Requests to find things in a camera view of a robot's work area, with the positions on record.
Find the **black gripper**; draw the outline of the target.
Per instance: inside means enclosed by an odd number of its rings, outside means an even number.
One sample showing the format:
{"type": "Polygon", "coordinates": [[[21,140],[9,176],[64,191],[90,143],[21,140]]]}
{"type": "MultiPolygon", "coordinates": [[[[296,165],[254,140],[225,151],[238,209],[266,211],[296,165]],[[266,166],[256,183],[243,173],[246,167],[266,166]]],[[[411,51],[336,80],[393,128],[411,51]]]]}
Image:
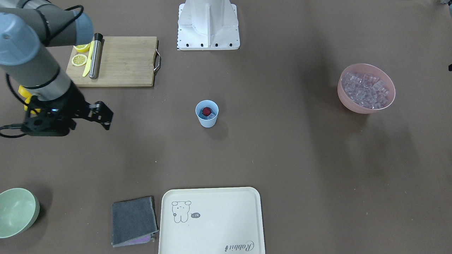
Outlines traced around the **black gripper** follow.
{"type": "Polygon", "coordinates": [[[113,111],[102,101],[89,105],[74,82],[71,82],[66,93],[55,100],[41,101],[37,96],[32,96],[30,103],[29,107],[40,108],[41,112],[37,115],[26,112],[20,130],[29,136],[68,135],[76,127],[74,118],[97,122],[108,131],[113,119],[113,111]]]}

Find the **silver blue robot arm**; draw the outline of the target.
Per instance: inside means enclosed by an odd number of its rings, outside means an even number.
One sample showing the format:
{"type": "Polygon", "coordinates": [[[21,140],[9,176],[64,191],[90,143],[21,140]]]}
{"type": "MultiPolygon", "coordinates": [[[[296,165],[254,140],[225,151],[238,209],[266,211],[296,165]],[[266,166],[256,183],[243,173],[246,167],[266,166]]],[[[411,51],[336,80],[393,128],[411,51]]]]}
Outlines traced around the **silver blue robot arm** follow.
{"type": "Polygon", "coordinates": [[[82,5],[63,10],[48,0],[2,0],[0,34],[6,84],[26,106],[22,123],[1,127],[18,129],[21,134],[1,134],[2,137],[62,137],[75,129],[75,119],[97,122],[105,130],[110,129],[111,109],[102,101],[85,101],[47,50],[87,44],[94,50],[89,68],[97,71],[103,35],[94,32],[82,5]]]}

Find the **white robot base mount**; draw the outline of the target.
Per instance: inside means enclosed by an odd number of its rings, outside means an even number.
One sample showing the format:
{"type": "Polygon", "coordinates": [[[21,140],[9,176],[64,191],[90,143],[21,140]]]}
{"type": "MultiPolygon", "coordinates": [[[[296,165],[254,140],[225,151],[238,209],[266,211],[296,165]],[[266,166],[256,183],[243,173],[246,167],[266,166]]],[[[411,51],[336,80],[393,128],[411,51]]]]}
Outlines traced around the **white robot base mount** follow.
{"type": "Polygon", "coordinates": [[[178,8],[177,50],[240,48],[237,6],[229,0],[186,0],[178,8]]]}

